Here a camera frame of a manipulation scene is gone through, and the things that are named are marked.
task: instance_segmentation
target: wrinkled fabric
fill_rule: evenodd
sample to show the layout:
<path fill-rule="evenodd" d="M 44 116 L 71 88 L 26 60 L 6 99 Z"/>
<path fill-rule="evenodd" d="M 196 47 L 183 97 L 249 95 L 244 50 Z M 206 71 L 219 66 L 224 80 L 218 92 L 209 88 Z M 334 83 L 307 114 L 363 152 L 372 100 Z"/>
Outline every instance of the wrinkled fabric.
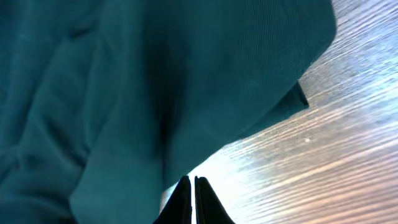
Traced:
<path fill-rule="evenodd" d="M 330 0 L 0 1 L 0 223 L 152 223 L 163 190 L 308 104 Z"/>

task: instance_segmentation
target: fabric fold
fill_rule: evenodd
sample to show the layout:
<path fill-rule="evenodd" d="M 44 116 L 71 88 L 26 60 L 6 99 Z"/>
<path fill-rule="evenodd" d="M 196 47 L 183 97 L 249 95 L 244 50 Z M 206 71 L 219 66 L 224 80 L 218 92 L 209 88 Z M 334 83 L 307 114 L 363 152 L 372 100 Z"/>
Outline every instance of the fabric fold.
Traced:
<path fill-rule="evenodd" d="M 152 223 L 225 144 L 308 107 L 330 0 L 0 1 L 0 223 Z"/>

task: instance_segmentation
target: teal cloth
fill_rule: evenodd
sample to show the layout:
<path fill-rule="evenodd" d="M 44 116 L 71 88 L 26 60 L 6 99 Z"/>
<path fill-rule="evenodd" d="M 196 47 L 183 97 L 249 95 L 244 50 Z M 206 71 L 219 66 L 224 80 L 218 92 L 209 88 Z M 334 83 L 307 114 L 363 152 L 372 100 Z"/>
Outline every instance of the teal cloth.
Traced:
<path fill-rule="evenodd" d="M 0 1 L 0 223 L 152 223 L 163 190 L 308 104 L 330 0 Z"/>

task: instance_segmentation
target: wood grain surface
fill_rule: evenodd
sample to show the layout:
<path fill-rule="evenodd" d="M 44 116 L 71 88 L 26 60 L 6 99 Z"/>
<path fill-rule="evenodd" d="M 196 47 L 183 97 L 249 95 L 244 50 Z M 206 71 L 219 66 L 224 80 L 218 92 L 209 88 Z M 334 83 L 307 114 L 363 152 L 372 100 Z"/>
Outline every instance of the wood grain surface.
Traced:
<path fill-rule="evenodd" d="M 398 1 L 333 6 L 336 39 L 300 80 L 310 109 L 190 173 L 238 224 L 398 223 Z"/>

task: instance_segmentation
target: black object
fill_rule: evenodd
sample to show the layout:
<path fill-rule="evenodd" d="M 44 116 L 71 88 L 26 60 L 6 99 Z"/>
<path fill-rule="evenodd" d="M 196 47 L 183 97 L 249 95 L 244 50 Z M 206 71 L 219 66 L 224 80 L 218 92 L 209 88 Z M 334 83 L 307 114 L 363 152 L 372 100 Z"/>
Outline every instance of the black object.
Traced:
<path fill-rule="evenodd" d="M 197 224 L 234 224 L 205 177 L 195 177 L 195 200 Z M 154 224 L 191 224 L 191 215 L 191 183 L 184 176 Z"/>

